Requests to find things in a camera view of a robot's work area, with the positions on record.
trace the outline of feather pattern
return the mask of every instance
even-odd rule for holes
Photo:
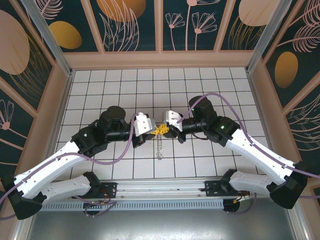
[[[287,120],[299,150],[320,148],[320,95],[309,104],[293,109]]]
[[[320,25],[301,27],[291,42],[296,52],[311,53],[320,43]]]
[[[104,24],[103,45],[108,52],[135,51],[139,44],[139,25],[135,13],[122,1],[123,10],[115,0],[101,1],[109,17],[100,14]]]
[[[309,0],[303,14],[303,21],[308,26],[320,24],[320,0]]]
[[[53,20],[63,8],[61,0],[35,0],[44,19]]]

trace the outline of grid floor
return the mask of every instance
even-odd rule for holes
[[[209,92],[224,96],[244,120],[248,133],[268,146],[244,68],[219,67],[77,71],[56,148],[62,147],[80,128],[99,119],[110,106],[124,108],[127,122],[134,113],[142,112],[161,123],[163,112],[171,109],[184,114],[191,98]],[[236,119],[220,98],[208,99],[218,115]],[[93,171],[100,180],[222,176],[234,168],[263,174],[250,161],[219,144],[190,135],[187,138],[180,144],[177,139],[163,137],[162,160],[156,156],[157,140],[148,140],[141,147],[130,148],[123,160],[114,165],[85,161],[68,169],[58,180],[75,178],[86,171]],[[94,159],[113,161],[126,144],[111,143]]]

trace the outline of metal spring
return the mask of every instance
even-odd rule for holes
[[[161,160],[164,156],[160,152],[162,150],[162,136],[161,134],[156,135],[156,157]]]

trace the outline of orange circle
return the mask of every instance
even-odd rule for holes
[[[128,16],[130,9],[136,18],[139,18],[146,9],[146,0],[97,0],[96,2],[108,18],[117,22],[131,20],[132,18]]]

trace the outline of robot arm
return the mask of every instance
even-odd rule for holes
[[[79,153],[91,158],[106,150],[111,142],[128,141],[131,124],[125,122],[125,116],[126,112],[121,107],[111,106],[101,114],[99,120],[80,129],[71,137],[71,141],[34,168],[15,177],[3,177],[1,182],[6,192],[22,181],[22,184],[8,195],[17,218],[26,219],[37,213],[42,205],[53,201],[73,196],[94,198],[100,190],[101,183],[93,172],[85,172],[71,180],[51,183],[67,169],[86,161],[78,155],[61,155]],[[143,113],[135,116],[133,126],[134,148],[141,146],[146,141],[146,135],[156,129],[153,119]],[[33,172],[34,175],[23,181]]]
[[[189,105],[192,106],[200,97],[192,98]],[[295,164],[249,136],[253,143],[269,156],[258,150],[248,141],[238,123],[228,117],[217,115],[206,97],[192,109],[192,114],[193,117],[178,123],[182,115],[171,110],[167,111],[164,121],[167,122],[169,131],[164,136],[177,137],[180,143],[184,143],[187,134],[204,133],[210,141],[241,154],[266,173],[266,175],[255,175],[230,169],[221,180],[222,189],[226,192],[236,190],[269,194],[271,199],[283,208],[293,208],[307,185],[308,177],[281,166],[270,156],[286,166],[306,171],[307,166],[304,163]]]

